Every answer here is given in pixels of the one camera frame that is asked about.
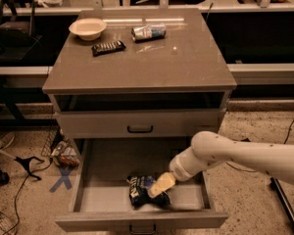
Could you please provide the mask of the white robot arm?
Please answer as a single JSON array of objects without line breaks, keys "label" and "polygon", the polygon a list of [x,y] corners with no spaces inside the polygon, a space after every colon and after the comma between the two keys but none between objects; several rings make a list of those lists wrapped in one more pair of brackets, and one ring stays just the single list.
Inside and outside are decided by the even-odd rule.
[{"label": "white robot arm", "polygon": [[151,198],[221,162],[234,162],[294,185],[294,145],[234,141],[210,131],[193,136],[148,190]]}]

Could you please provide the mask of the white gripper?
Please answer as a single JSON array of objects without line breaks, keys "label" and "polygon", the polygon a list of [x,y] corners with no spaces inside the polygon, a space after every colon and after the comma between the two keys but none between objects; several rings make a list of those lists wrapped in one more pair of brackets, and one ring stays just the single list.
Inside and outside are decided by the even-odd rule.
[{"label": "white gripper", "polygon": [[169,164],[169,171],[163,173],[148,190],[151,198],[156,198],[170,189],[177,181],[187,181],[200,171],[206,169],[206,162],[196,157],[194,150],[189,147],[177,154]]}]

